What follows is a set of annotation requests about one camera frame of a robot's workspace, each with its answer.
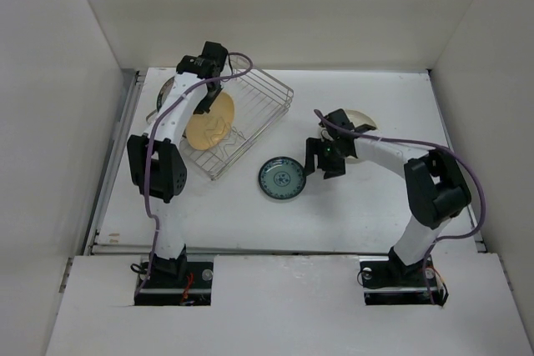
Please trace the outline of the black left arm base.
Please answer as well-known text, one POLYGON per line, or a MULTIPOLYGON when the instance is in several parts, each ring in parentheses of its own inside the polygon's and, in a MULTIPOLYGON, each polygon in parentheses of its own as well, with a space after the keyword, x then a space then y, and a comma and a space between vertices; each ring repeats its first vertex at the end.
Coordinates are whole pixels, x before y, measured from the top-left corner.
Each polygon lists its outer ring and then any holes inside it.
POLYGON ((214 255, 188 256, 181 278, 156 272, 133 296, 135 306, 210 306, 214 278, 214 255))

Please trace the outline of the tan beige plate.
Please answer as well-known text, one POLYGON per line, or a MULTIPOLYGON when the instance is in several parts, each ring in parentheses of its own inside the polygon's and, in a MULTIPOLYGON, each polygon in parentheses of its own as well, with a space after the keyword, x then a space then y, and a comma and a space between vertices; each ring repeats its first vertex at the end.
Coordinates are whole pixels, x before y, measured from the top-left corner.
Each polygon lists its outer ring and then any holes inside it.
POLYGON ((220 143, 232 128, 234 101, 221 93, 208 113, 195 114, 188 122, 185 136, 189 145, 199 151, 208 150, 220 143))

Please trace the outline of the blue floral patterned plate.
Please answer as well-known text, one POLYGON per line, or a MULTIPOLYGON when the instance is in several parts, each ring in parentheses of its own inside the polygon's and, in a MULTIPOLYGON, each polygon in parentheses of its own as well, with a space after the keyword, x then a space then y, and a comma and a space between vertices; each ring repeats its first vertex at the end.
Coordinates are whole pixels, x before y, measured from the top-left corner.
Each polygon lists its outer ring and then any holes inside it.
POLYGON ((269 198, 277 201, 291 200, 299 196, 305 188, 305 170, 293 158, 271 158, 259 169, 258 184, 269 198))

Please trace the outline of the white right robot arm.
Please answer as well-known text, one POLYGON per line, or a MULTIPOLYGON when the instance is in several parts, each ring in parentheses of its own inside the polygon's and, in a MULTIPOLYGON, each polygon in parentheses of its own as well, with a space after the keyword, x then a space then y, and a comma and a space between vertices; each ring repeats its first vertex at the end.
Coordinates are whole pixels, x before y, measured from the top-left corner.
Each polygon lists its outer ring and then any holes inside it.
POLYGON ((375 127, 356 127, 345 110, 315 110, 326 138, 306 140, 307 176, 319 169, 324 179, 346 173, 345 160, 372 162, 402 178, 411 218, 388 253, 386 273, 398 284, 423 272, 443 228, 471 204, 471 192, 456 155, 447 147, 412 139, 386 138, 375 127))

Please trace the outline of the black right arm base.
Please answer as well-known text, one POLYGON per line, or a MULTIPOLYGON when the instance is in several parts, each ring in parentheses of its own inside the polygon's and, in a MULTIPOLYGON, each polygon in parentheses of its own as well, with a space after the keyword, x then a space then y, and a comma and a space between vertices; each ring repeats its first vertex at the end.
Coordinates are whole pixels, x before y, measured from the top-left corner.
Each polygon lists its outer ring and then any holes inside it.
POLYGON ((449 298, 448 288, 431 260, 425 270, 418 267, 396 278, 387 258, 363 258, 357 279, 366 306, 434 304, 442 307, 449 298))

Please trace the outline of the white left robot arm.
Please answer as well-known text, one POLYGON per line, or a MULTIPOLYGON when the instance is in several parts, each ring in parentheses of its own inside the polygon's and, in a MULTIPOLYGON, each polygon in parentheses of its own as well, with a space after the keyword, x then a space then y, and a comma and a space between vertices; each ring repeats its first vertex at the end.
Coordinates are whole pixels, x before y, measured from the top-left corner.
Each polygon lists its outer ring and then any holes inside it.
POLYGON ((148 217, 155 222, 148 274, 157 273, 171 287, 186 279, 186 247, 183 240, 172 240, 171 232, 177 227, 166 221, 158 207, 184 190, 187 168, 179 142, 189 120, 209 112, 222 91, 220 76, 228 56, 222 44, 213 42, 206 42, 199 56, 184 56, 175 69, 172 86, 159 98, 154 120, 127 141, 133 184, 144 197, 148 217))

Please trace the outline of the cream plate with bear print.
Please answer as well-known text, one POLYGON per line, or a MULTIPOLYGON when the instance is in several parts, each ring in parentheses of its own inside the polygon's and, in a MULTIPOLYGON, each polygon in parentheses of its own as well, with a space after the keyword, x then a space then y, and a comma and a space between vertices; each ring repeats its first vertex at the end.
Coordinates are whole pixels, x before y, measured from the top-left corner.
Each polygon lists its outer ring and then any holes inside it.
MULTIPOLYGON (((377 129, 376 123, 364 113, 356 110, 339 108, 325 115, 325 118, 344 129, 356 131, 363 128, 363 133, 377 129)), ((339 156, 343 155, 348 164, 357 164, 360 160, 355 156, 354 139, 347 135, 326 127, 320 123, 321 141, 327 143, 329 148, 335 150, 339 156)))

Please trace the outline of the white plate wide teal band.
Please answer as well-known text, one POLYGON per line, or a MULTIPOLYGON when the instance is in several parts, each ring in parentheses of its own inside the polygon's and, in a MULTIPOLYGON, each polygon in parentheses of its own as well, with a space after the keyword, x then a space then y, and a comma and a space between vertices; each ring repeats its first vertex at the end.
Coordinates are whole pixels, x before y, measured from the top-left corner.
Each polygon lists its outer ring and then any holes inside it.
POLYGON ((164 105, 166 98, 168 97, 172 87, 174 85, 174 77, 169 78, 164 85, 160 88, 158 96, 156 98, 156 109, 159 111, 164 105))

